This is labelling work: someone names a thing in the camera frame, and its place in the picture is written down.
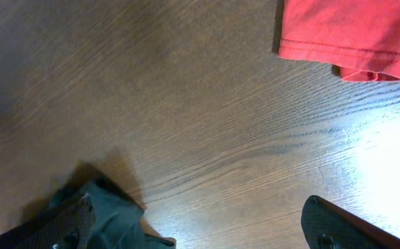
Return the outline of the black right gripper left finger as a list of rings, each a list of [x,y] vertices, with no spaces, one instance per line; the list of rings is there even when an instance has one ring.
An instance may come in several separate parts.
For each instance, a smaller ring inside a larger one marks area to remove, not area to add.
[[[0,249],[85,249],[95,214],[80,194],[0,235]]]

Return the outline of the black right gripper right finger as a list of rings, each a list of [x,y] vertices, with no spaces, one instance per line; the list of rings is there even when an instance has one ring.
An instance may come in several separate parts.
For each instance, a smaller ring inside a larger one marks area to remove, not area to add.
[[[306,200],[301,227],[311,249],[400,249],[400,238],[317,195]]]

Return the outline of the dark green t-shirt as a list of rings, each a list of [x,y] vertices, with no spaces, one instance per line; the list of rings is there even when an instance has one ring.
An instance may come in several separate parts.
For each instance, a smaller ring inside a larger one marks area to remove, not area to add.
[[[88,193],[91,197],[95,223],[87,247],[94,249],[175,249],[173,241],[144,232],[140,220],[145,211],[113,181],[102,176],[83,186],[63,187],[48,204],[53,209],[69,198]]]

